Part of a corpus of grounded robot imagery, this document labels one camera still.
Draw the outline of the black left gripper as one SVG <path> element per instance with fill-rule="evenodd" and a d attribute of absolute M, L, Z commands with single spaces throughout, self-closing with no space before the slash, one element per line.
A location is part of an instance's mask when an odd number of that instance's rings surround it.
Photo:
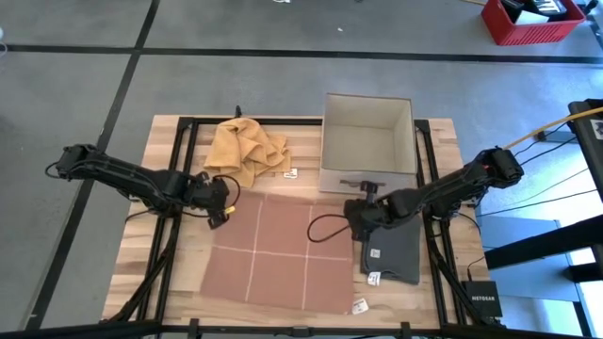
<path fill-rule="evenodd" d="M 201 171 L 190 181 L 187 207 L 204 210 L 209 228 L 216 230 L 229 219 L 226 212 L 229 194 L 230 190 L 223 179 Z"/>

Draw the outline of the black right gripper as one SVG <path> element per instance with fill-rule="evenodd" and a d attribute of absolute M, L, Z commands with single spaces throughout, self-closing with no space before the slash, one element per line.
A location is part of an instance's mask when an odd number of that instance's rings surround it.
<path fill-rule="evenodd" d="M 370 235 L 379 228 L 391 228 L 387 208 L 375 202 L 378 185 L 370 181 L 362 181 L 359 188 L 366 193 L 364 199 L 346 200 L 343 215 L 351 229 L 354 241 L 368 241 Z"/>

